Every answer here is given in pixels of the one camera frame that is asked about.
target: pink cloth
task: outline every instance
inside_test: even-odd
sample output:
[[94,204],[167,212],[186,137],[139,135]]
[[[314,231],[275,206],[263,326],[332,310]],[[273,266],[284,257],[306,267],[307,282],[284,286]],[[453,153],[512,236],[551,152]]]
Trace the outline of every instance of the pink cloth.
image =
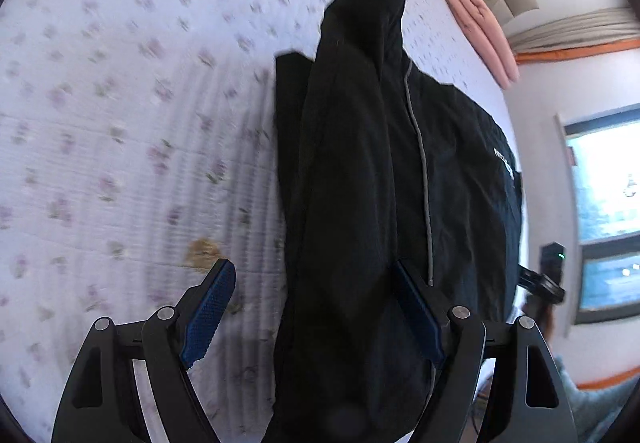
[[447,0],[458,25],[491,71],[508,89],[520,79],[518,66],[500,24],[483,0]]

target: bed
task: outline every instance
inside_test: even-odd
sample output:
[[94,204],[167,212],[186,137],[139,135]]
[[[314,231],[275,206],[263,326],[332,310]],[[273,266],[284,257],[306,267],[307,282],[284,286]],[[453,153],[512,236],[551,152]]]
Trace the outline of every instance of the bed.
[[[0,7],[0,393],[38,443],[92,322],[174,303],[207,253],[236,264],[238,285],[191,379],[223,441],[259,441],[286,296],[273,57],[313,56],[329,1]],[[402,28],[417,66],[482,105],[515,152],[502,93],[446,2],[408,0]]]

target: gray piping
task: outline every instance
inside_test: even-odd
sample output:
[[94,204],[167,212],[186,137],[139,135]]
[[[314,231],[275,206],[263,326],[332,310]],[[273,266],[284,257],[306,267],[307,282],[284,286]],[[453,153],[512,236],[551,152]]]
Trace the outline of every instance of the gray piping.
[[406,97],[406,106],[409,109],[409,116],[414,126],[415,135],[418,137],[418,147],[420,148],[420,161],[422,163],[422,187],[424,188],[424,222],[427,228],[427,260],[428,267],[428,285],[433,286],[433,243],[431,241],[431,216],[429,214],[429,188],[427,177],[427,156],[424,152],[424,143],[422,142],[422,134],[418,121],[415,119],[414,108],[411,105],[411,94],[409,93],[409,74],[414,63],[409,60],[409,68],[404,76],[404,95]]

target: metal screw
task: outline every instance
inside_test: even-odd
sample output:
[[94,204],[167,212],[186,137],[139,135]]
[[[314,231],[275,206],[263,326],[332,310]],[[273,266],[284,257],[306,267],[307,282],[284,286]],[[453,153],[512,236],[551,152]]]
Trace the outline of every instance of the metal screw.
[[455,318],[459,318],[460,320],[464,320],[465,318],[469,318],[471,313],[464,306],[455,306],[453,308],[453,316]]
[[173,316],[174,309],[170,306],[164,307],[158,312],[158,318],[161,320],[169,320]]
[[108,318],[98,318],[95,321],[94,328],[96,328],[98,331],[104,331],[108,327],[109,327]]
[[536,322],[533,320],[533,318],[529,318],[529,317],[520,317],[518,322],[525,329],[531,329],[533,326],[536,325]]

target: textured rubber pad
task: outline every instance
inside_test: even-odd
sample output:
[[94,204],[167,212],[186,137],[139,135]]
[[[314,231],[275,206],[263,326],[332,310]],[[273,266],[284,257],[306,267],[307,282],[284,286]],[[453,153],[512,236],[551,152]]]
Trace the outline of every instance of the textured rubber pad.
[[196,360],[207,353],[235,288],[236,268],[227,261],[185,329],[184,346],[180,353],[185,368],[190,369]]
[[394,294],[420,346],[420,352],[438,367],[444,362],[445,354],[436,320],[402,264],[395,263],[392,266],[391,279]]

